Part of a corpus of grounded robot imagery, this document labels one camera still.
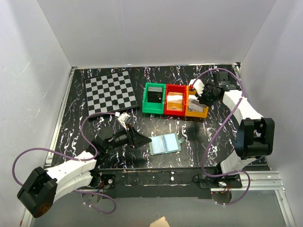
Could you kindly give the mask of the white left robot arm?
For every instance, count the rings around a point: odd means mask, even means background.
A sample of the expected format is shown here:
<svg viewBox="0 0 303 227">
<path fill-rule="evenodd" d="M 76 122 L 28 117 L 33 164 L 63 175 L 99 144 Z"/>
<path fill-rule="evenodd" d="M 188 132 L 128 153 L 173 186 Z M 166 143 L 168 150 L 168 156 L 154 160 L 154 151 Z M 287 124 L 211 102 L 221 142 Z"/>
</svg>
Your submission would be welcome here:
<svg viewBox="0 0 303 227">
<path fill-rule="evenodd" d="M 97 166 L 105 161 L 109 151 L 124 145 L 140 148 L 151 141 L 130 125 L 117 133 L 107 128 L 77 157 L 48 169 L 35 168 L 21 185 L 17 198 L 34 218 L 38 218 L 64 195 L 81 187 L 98 188 L 102 177 Z"/>
</svg>

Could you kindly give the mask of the black VIP credit card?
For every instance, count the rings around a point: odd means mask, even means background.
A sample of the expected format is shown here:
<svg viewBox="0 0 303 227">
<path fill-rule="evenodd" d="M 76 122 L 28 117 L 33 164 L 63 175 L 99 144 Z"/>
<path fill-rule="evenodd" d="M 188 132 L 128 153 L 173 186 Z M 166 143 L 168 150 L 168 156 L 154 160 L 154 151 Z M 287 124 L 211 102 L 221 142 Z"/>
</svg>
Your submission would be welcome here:
<svg viewBox="0 0 303 227">
<path fill-rule="evenodd" d="M 158 91 L 148 91 L 147 102 L 149 103 L 162 103 L 163 93 Z"/>
</svg>

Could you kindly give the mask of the mint green card holder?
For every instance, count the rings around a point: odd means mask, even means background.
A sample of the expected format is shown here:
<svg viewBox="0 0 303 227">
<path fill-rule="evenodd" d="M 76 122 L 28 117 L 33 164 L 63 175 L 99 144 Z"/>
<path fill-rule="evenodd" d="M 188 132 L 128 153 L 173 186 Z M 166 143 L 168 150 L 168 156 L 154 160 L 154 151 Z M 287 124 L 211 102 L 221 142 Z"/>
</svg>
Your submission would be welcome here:
<svg viewBox="0 0 303 227">
<path fill-rule="evenodd" d="M 176 133 L 150 137 L 149 143 L 151 155 L 162 155 L 181 151 L 184 138 L 179 138 Z"/>
</svg>

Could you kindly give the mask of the white gold VIP card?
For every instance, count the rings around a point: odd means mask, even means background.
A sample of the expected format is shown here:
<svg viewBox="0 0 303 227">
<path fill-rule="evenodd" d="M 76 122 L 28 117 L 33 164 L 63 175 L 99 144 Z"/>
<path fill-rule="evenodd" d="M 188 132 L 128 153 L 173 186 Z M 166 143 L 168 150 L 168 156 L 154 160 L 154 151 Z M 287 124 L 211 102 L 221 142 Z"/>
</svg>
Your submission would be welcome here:
<svg viewBox="0 0 303 227">
<path fill-rule="evenodd" d="M 204 104 L 200 104 L 197 99 L 191 99 L 188 101 L 189 112 L 203 112 L 205 108 Z"/>
</svg>

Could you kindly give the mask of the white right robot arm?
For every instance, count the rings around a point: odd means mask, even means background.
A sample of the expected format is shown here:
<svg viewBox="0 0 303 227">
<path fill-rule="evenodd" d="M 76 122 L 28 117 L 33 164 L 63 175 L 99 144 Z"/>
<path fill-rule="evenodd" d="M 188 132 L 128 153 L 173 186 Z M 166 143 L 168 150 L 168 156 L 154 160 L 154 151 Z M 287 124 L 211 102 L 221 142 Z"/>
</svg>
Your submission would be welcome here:
<svg viewBox="0 0 303 227">
<path fill-rule="evenodd" d="M 271 155 L 273 151 L 275 122 L 259 114 L 247 101 L 242 82 L 231 71 L 223 68 L 211 69 L 214 73 L 214 84 L 204 84 L 199 77 L 190 81 L 190 88 L 196 91 L 199 103 L 211 105 L 217 100 L 230 109 L 230 114 L 223 121 L 211 142 L 234 116 L 239 124 L 234 151 L 221 161 L 214 171 L 203 174 L 212 179 L 220 188 L 227 187 L 232 177 L 243 171 L 248 164 Z"/>
</svg>

